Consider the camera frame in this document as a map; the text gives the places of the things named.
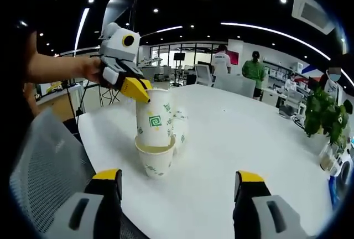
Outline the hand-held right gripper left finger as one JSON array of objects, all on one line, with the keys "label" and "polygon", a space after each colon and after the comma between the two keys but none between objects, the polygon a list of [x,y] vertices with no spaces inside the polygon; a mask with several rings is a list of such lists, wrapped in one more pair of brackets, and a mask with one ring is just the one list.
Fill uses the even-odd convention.
[{"label": "hand-held right gripper left finger", "polygon": [[96,173],[55,213],[45,238],[120,238],[122,171]]}]

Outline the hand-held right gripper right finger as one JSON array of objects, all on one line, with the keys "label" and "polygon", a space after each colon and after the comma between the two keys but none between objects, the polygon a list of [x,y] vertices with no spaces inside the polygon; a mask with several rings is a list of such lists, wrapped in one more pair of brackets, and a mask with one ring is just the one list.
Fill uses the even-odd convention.
[{"label": "hand-held right gripper right finger", "polygon": [[308,238],[300,215],[279,195],[272,195],[256,173],[237,171],[235,177],[235,238]]}]

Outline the person's left hand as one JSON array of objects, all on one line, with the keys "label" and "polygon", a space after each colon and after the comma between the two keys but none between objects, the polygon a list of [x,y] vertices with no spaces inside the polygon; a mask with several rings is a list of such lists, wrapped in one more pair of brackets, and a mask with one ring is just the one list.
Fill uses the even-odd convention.
[{"label": "person's left hand", "polygon": [[97,56],[86,58],[82,66],[83,77],[89,81],[100,83],[101,59]]}]

